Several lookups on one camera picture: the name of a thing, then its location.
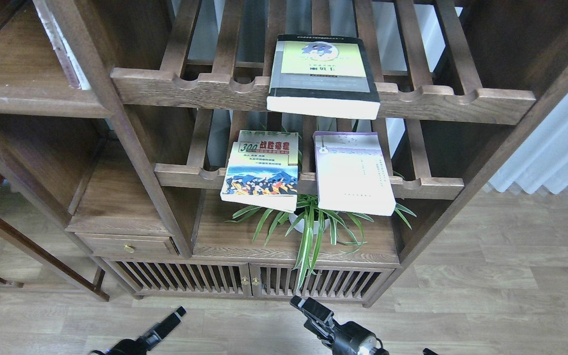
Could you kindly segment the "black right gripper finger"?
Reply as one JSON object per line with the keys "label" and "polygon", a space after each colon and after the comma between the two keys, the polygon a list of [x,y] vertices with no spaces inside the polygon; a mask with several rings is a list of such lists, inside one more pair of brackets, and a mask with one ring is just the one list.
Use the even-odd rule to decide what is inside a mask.
{"label": "black right gripper finger", "polygon": [[334,313],[311,297],[303,299],[299,296],[293,296],[290,304],[300,310],[316,326],[333,326],[334,324]]}

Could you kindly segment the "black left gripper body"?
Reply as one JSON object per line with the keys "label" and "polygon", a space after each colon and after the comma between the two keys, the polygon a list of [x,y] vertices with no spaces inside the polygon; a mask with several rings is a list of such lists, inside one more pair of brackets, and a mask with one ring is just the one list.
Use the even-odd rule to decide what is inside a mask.
{"label": "black left gripper body", "polygon": [[97,355],[146,355],[157,344],[159,344],[158,334],[149,332],[136,340],[122,339],[122,341],[119,341],[113,348],[106,350],[106,352],[92,350],[92,353]]}

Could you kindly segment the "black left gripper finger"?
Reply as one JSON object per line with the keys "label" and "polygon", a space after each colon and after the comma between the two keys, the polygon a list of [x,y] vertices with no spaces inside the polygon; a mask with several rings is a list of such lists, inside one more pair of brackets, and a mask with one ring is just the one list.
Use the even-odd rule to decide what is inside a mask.
{"label": "black left gripper finger", "polygon": [[183,307],[178,307],[173,313],[163,319],[161,322],[156,323],[150,330],[149,330],[149,338],[152,341],[162,341],[171,333],[171,331],[176,328],[181,320],[182,317],[186,314],[186,310]]}

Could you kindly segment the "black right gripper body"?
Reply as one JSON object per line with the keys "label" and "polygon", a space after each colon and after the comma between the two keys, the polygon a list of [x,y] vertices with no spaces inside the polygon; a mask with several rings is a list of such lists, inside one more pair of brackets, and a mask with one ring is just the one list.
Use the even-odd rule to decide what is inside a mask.
{"label": "black right gripper body", "polygon": [[325,322],[307,319],[304,327],[317,336],[333,355],[388,355],[373,332],[353,321],[340,325],[334,319]]}

